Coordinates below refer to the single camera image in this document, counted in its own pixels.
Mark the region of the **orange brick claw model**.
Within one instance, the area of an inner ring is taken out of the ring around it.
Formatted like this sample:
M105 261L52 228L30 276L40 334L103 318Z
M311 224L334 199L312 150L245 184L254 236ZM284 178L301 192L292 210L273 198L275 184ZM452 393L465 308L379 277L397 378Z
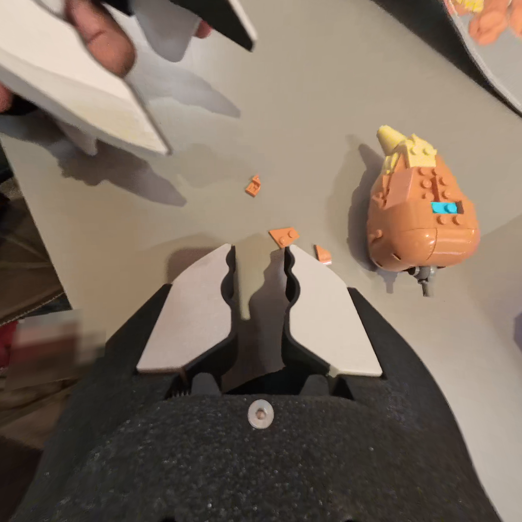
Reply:
M434 275L476 251L476 210L428 141L388 125L377 139L384 161L369 195L369 258L383 271L408 273L431 297Z

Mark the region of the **grey desk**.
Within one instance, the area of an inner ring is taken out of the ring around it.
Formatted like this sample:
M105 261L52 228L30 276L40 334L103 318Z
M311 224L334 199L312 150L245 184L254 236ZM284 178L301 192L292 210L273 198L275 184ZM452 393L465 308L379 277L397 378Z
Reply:
M521 118L372 1L242 1L254 53L220 35L179 64L139 58L130 77L175 153L138 159L74 148L38 116L1 139L72 307L111 336L165 282L236 246L240 356L233 387L278 370L282 252L269 229L329 250L436 379L505 521L521 519ZM439 150L475 205L478 251L422 297L364 259L378 127ZM256 197L245 193L258 174Z

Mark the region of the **grey instruction booklet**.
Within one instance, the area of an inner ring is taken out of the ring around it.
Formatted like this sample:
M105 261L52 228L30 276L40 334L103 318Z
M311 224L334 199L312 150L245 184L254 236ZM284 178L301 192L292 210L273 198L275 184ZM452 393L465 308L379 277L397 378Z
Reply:
M442 1L465 49L521 114L521 1Z

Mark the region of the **person's left hand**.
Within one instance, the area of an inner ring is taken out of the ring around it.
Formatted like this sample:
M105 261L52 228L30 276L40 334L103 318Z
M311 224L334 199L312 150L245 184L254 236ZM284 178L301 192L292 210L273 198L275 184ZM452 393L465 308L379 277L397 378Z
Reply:
M120 78L131 71L135 46L100 1L66 1L65 15L100 65Z

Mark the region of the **orange wedge plate brick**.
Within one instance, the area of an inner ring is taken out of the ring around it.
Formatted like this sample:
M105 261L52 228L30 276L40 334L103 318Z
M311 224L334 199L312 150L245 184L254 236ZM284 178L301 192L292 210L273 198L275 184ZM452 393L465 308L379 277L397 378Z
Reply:
M300 238L299 232L294 227L271 229L268 234L277 244L278 248L284 249Z

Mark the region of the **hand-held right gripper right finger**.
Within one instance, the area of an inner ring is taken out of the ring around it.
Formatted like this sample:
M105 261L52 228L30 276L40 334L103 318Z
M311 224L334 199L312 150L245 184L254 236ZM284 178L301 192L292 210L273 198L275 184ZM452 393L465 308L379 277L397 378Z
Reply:
M294 244L284 249L284 273L284 365L327 377L381 377L383 370L344 281Z

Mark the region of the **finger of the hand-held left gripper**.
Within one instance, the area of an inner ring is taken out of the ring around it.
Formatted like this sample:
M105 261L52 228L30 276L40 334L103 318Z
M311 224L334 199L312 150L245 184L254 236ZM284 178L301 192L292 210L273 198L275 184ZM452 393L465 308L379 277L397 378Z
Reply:
M252 52L257 32L240 1L171 1L198 16L232 42Z
M171 153L139 96L65 20L65 1L1 1L1 83L50 114L90 156L99 141L134 154Z

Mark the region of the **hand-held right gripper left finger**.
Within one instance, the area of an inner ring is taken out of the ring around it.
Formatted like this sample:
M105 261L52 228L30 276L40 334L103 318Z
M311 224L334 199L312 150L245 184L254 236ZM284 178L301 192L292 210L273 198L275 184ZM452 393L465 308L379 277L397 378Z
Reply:
M235 247L224 244L171 284L136 370L225 374L238 354Z

